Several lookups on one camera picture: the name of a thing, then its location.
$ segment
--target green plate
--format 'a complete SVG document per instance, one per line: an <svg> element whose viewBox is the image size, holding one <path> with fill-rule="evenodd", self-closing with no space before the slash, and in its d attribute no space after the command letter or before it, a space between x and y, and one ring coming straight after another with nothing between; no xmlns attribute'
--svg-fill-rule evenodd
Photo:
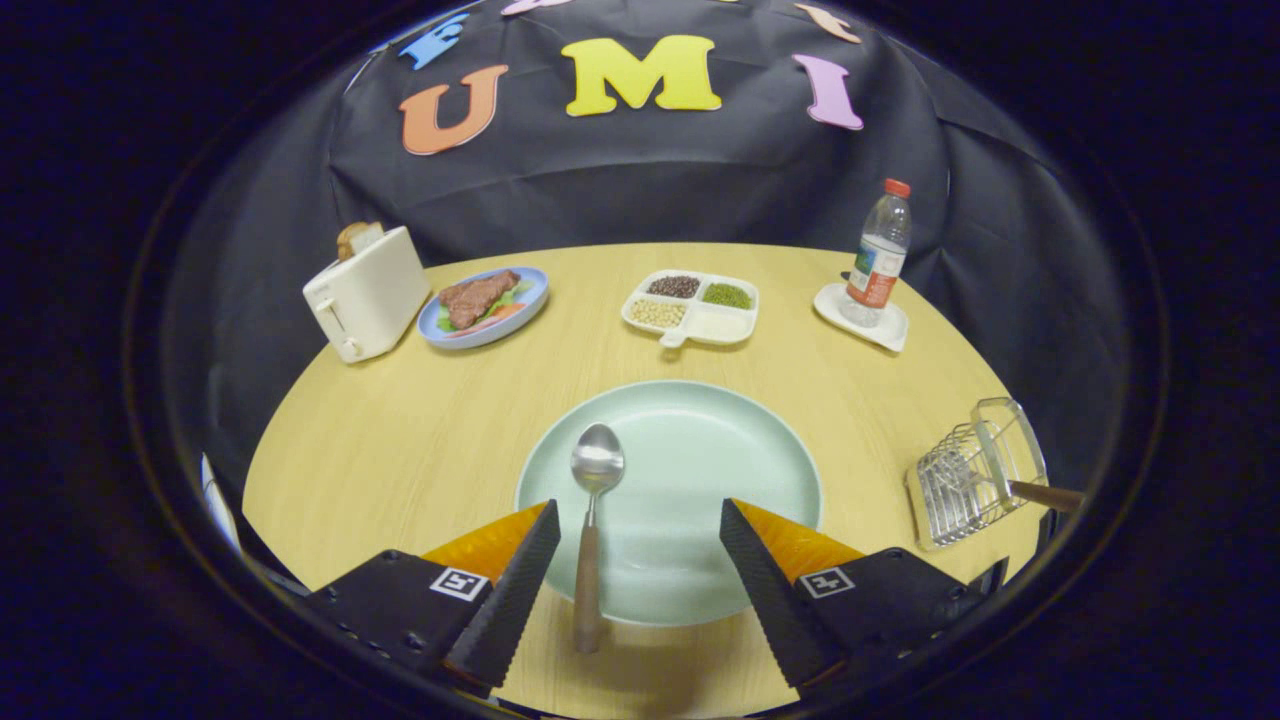
<svg viewBox="0 0 1280 720"><path fill-rule="evenodd" d="M795 432L760 404L721 387L658 380L623 386L571 410L525 462L516 509L559 505L561 543L547 570L572 600L586 491L570 454L605 423L626 454L622 482L596 505L600 609L643 625L696 625L750 605L719 541L721 503L744 500L817 528L818 468Z"/></svg>

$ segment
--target bottle label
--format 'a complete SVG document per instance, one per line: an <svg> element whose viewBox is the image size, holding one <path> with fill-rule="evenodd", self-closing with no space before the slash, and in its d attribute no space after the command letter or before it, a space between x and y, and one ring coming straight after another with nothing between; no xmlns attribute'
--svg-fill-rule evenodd
<svg viewBox="0 0 1280 720"><path fill-rule="evenodd" d="M888 293L902 272L906 252L897 245L881 237L864 234L858 245L858 260L849 273L845 292L868 307L883 307L888 304Z"/></svg>

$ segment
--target metal toast rack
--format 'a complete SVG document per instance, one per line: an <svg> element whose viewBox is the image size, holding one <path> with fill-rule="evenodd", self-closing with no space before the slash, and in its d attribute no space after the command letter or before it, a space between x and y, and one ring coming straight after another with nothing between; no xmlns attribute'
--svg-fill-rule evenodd
<svg viewBox="0 0 1280 720"><path fill-rule="evenodd" d="M1027 503L1010 480L1047 486L1044 455L1021 406L1010 397L982 400L969 423L906 471L920 548L938 550Z"/></svg>

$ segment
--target red bottle cap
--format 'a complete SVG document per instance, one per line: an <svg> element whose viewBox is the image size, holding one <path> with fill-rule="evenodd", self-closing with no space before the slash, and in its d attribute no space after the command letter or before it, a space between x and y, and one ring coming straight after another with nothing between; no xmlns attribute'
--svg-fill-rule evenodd
<svg viewBox="0 0 1280 720"><path fill-rule="evenodd" d="M911 196L911 186L906 184L902 181L896 181L890 178L884 181L884 192L890 195L896 195L902 200L906 200L908 197Z"/></svg>

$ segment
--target wooden table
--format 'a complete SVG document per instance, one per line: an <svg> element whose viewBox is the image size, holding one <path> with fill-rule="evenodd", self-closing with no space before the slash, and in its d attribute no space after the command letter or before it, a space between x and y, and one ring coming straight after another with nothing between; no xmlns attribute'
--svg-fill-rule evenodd
<svg viewBox="0 0 1280 720"><path fill-rule="evenodd" d="M244 515L275 555L317 588L384 548L421 553L515 510L521 466L580 402L622 384L681 378L744 393L777 413L817 461L824 533L864 552L900 546L968 582L1032 556L1043 510L1028 505L938 552L914 543L904 471L974 402L1007 395L978 352L919 293L897 283L906 348L881 350L828 324L818 290L852 255L796 247L646 243L524 252L426 270L439 291L479 272L531 265L550 299L524 329L445 352L410 329L390 354L344 365L325 348L264 434ZM755 333L733 347L686 343L620 318L650 272L685 268L760 290ZM579 519L567 521L577 523ZM695 628L613 624L595 656L571 646L572 605L539 593L495 696L577 717L716 716L796 700L753 610Z"/></svg>

